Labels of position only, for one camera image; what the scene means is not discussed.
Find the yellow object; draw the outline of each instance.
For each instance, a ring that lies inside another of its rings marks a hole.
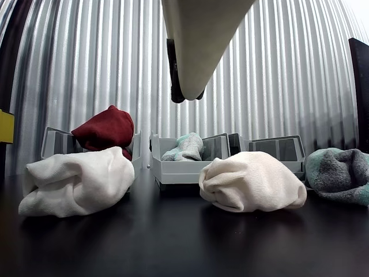
[[[0,143],[13,143],[14,115],[0,110]]]

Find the black table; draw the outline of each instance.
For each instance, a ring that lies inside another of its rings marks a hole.
[[[0,187],[0,276],[369,276],[369,213],[308,193],[303,208],[232,214],[198,188],[131,193],[89,216],[18,216],[20,180]]]

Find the fabric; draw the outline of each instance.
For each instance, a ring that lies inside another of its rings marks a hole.
[[[320,149],[306,160],[306,185],[328,200],[369,205],[369,155],[358,149]]]
[[[204,144],[200,136],[196,133],[189,133],[177,139],[176,147],[167,151],[161,160],[201,160],[204,151]]]
[[[306,188],[281,162],[264,152],[216,158],[199,177],[200,195],[229,212],[300,208]]]
[[[133,121],[129,113],[113,105],[71,131],[81,146],[91,151],[113,146],[127,147],[132,141],[133,132]]]
[[[19,214],[89,215],[118,202],[133,181],[132,163],[120,147],[57,154],[26,165]]]
[[[127,149],[123,148],[122,153],[126,159],[132,160],[132,154]]]

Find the gray sock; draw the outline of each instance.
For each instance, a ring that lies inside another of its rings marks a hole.
[[[369,205],[369,155],[358,149],[317,150],[306,161],[306,185],[324,198]]]
[[[161,160],[201,160],[204,145],[202,139],[196,133],[189,133],[176,141],[176,148],[167,151]]]

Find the black panel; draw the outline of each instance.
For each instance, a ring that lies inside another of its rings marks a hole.
[[[353,72],[355,75],[359,149],[369,153],[369,46],[349,39]]]
[[[55,133],[54,154],[63,154],[63,135]]]
[[[280,161],[297,161],[295,142],[293,138],[279,141]]]
[[[277,149],[275,140],[265,140],[256,142],[256,151],[268,153],[270,156],[277,158]]]
[[[231,156],[241,152],[240,137],[238,136],[238,134],[230,134],[228,135],[228,139],[229,139],[229,149],[231,150]]]

